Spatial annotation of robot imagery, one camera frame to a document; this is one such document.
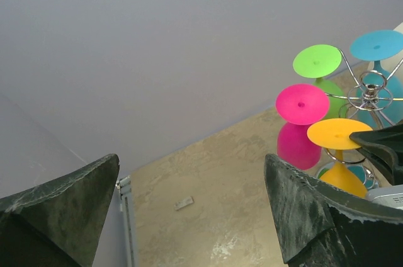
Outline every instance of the gray wall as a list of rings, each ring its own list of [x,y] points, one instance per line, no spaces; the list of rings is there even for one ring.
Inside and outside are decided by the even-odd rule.
[[[272,104],[292,60],[394,28],[402,0],[0,0],[0,91],[124,173]]]
[[[85,165],[53,135],[0,94],[0,198]],[[94,267],[125,266],[123,218],[112,201]]]

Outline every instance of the white object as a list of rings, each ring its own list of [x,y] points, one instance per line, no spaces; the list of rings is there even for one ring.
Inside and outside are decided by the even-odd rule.
[[[132,195],[132,180],[130,176],[116,182],[116,188],[120,195],[120,211],[123,213],[123,225],[125,227],[125,242],[127,267],[139,266],[139,250],[137,247],[136,225],[134,217],[134,202]]]
[[[365,198],[373,203],[403,210],[403,185],[375,188]]]
[[[187,197],[187,198],[185,198],[185,199],[183,199],[183,200],[181,200],[179,202],[176,202],[175,205],[174,205],[174,209],[179,210],[179,209],[182,209],[182,208],[184,208],[186,206],[189,206],[189,205],[191,205],[193,203],[194,203],[193,198],[191,196],[189,196],[189,197]]]

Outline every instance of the small white object on floor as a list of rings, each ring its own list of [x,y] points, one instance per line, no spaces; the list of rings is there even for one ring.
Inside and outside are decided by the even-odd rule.
[[[193,198],[191,196],[189,196],[189,197],[187,197],[187,198],[185,198],[185,199],[183,199],[183,200],[181,200],[179,202],[176,202],[175,205],[174,205],[174,209],[178,211],[179,209],[182,209],[182,208],[184,208],[184,207],[186,207],[188,205],[191,205],[193,203],[194,203]]]

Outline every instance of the yellow wine glass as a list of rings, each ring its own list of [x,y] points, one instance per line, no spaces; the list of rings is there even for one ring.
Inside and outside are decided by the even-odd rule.
[[[330,154],[335,160],[333,167],[321,176],[321,180],[352,195],[365,197],[367,190],[361,180],[346,167],[343,151],[360,148],[350,140],[350,134],[369,130],[372,128],[363,122],[344,118],[319,121],[309,127],[307,135],[314,144],[325,148],[328,154],[329,149],[336,151],[334,156]]]

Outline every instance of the colorful wine glass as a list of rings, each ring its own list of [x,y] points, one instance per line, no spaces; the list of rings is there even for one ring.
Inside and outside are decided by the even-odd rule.
[[[321,147],[308,139],[307,130],[329,110],[326,94],[310,84],[285,88],[276,99],[276,109],[287,122],[277,139],[277,155],[301,170],[315,166],[321,158]]]
[[[323,165],[316,173],[316,178],[320,179],[324,173],[334,166],[334,162],[329,162]],[[364,184],[367,190],[372,190],[379,187],[379,182],[376,179],[373,171],[369,170],[362,164],[347,165],[348,170],[355,174],[358,179]]]
[[[314,144],[327,151],[336,151],[336,154],[332,156],[335,160],[333,167],[321,176],[321,180],[352,195],[365,197],[366,187],[346,167],[348,162],[343,159],[343,151],[360,148],[357,143],[349,139],[351,133],[369,130],[372,128],[363,122],[343,118],[323,120],[310,126],[307,135]]]
[[[403,34],[393,30],[380,30],[364,34],[358,37],[350,46],[350,52],[354,57],[365,61],[373,61],[373,69],[382,73],[386,78],[389,77],[390,72],[382,68],[381,60],[388,59],[398,54],[402,49]],[[376,74],[367,75],[363,81],[365,84],[375,86],[381,86],[383,84],[383,78]],[[389,78],[387,81],[387,89],[393,94],[394,98],[403,97],[403,86],[397,77],[392,76]],[[358,89],[357,96],[360,97],[361,94],[362,91]],[[390,95],[384,89],[381,89],[378,95],[381,98],[390,98]],[[387,104],[389,104],[389,101],[380,100],[377,103],[377,107],[383,108]],[[403,118],[403,103],[394,101],[382,111],[392,122],[397,123]],[[358,119],[372,128],[377,128],[377,124],[367,111],[360,110],[358,112]],[[391,126],[383,117],[381,117],[380,120],[384,127]]]
[[[313,45],[302,50],[293,61],[294,71],[306,78],[315,78],[313,83],[324,92],[337,96],[344,96],[342,89],[333,81],[323,77],[333,73],[341,63],[341,53],[331,45]],[[339,118],[340,109],[346,100],[330,97],[330,108],[324,119]]]

